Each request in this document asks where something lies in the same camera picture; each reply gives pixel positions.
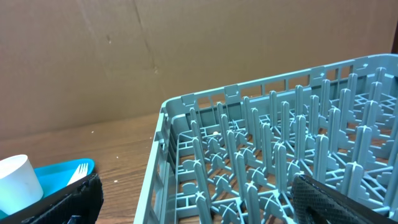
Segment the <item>blue dish rack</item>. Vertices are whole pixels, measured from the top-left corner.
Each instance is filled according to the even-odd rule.
[[[380,54],[169,99],[134,223],[295,223],[296,173],[398,220],[397,95],[398,55]]]

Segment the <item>cardboard backdrop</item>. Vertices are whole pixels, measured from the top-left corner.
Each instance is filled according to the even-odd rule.
[[[156,113],[173,96],[390,52],[396,0],[13,0],[0,139]]]

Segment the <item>table surface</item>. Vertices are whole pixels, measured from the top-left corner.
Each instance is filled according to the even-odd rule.
[[[0,141],[0,159],[27,154],[34,167],[41,167],[72,159],[92,158],[96,162],[104,192],[104,204],[97,223],[132,223],[158,115]],[[180,222],[198,223],[198,217]],[[267,223],[282,222],[272,218]]]

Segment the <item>utensil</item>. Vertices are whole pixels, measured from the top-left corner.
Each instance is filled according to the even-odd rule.
[[[11,215],[39,201],[43,194],[27,155],[0,161],[0,210]]]
[[[75,173],[73,173],[72,177],[70,178],[67,186],[87,176],[87,172],[88,172],[88,163],[80,164],[76,168]]]

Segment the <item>wooden tabletop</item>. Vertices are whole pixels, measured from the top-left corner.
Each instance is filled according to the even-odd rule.
[[[27,154],[33,167],[92,158],[103,184],[97,223],[132,223],[159,114],[0,142],[0,160]]]

